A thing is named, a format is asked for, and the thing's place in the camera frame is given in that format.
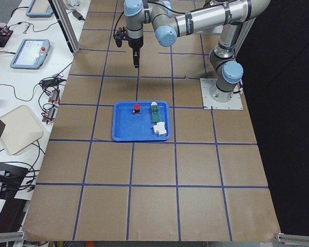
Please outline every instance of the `plug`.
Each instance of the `plug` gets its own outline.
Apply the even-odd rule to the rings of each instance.
[[[84,21],[83,16],[78,11],[74,11],[72,14],[76,19]]]

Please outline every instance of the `black wall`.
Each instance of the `black wall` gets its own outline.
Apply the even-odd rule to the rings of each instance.
[[[237,61],[281,232],[309,236],[309,1],[272,0]]]

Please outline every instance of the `red button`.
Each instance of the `red button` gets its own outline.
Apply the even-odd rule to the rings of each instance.
[[[141,108],[140,104],[134,104],[133,107],[135,111],[138,111]]]

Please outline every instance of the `metal bracket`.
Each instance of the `metal bracket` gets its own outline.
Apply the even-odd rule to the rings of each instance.
[[[308,236],[275,233],[274,237],[279,242],[282,242],[282,243],[293,243],[293,244],[302,244],[302,245],[305,245],[305,246],[309,246],[309,237]]]
[[[210,88],[215,84],[217,79],[200,79],[201,85],[201,94],[202,94],[202,102],[204,105],[204,109],[215,109],[215,110],[243,110],[243,104],[241,100],[240,94],[234,94],[232,98],[226,102],[221,103],[214,100],[210,95]]]
[[[10,241],[21,241],[25,240],[27,237],[26,231],[15,232],[15,233],[0,233],[0,243],[10,242]]]

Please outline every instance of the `green object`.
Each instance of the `green object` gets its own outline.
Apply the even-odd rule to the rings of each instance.
[[[156,104],[151,106],[151,118],[153,123],[160,122],[159,109]]]

